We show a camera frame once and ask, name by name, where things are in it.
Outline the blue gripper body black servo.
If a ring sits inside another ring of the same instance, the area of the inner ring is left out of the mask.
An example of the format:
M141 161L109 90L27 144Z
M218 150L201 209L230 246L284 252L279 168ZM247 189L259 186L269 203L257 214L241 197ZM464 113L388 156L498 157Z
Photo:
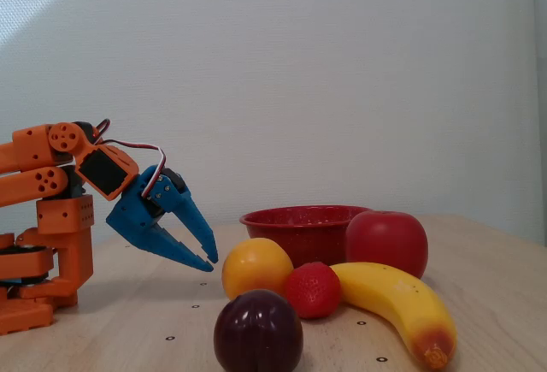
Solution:
M156 165L148 167L122 193L120 200L108 215L106 222L126 241L135 247L181 247L182 244L163 228L159 221L173 211L166 207L163 195L167 190L171 195L180 195L187 189L182 176L170 168L162 168L156 181L159 198L154 193L155 187L145 198L142 192L155 172Z

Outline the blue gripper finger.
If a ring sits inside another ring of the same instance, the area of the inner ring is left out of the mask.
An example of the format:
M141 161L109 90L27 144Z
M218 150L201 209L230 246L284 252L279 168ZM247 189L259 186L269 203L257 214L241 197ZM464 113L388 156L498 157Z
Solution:
M193 269L203 272L213 271L211 263L194 254L158 224L128 230L127 241L142 251L150 252Z
M178 173L160 173L145 187L145 196L165 212L174 214L199 242L208 260L218 263L213 230L194 203L191 192Z

